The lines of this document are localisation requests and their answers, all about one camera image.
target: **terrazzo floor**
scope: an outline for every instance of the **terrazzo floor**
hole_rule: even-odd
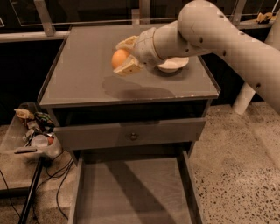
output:
[[[204,223],[280,223],[280,116],[265,102],[252,103],[244,115],[229,105],[210,107],[207,123],[189,159]],[[0,142],[8,126],[0,126]],[[67,152],[53,162],[49,172],[63,167]],[[35,164],[0,154],[0,169],[9,187],[26,186]],[[72,202],[76,167],[72,167],[59,193],[66,214]],[[46,171],[42,171],[41,180]],[[42,185],[36,198],[38,223],[67,223],[55,197],[61,179]],[[0,189],[5,185],[0,180]],[[18,211],[23,200],[13,199]],[[18,223],[8,199],[0,200],[0,223]],[[32,212],[27,223],[37,223]]]

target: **drawer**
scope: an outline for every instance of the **drawer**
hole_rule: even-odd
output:
[[[175,157],[86,163],[84,156],[68,224],[193,223]]]
[[[85,150],[146,144],[194,142],[205,118],[173,119],[157,122],[124,122],[55,128],[67,150]]]

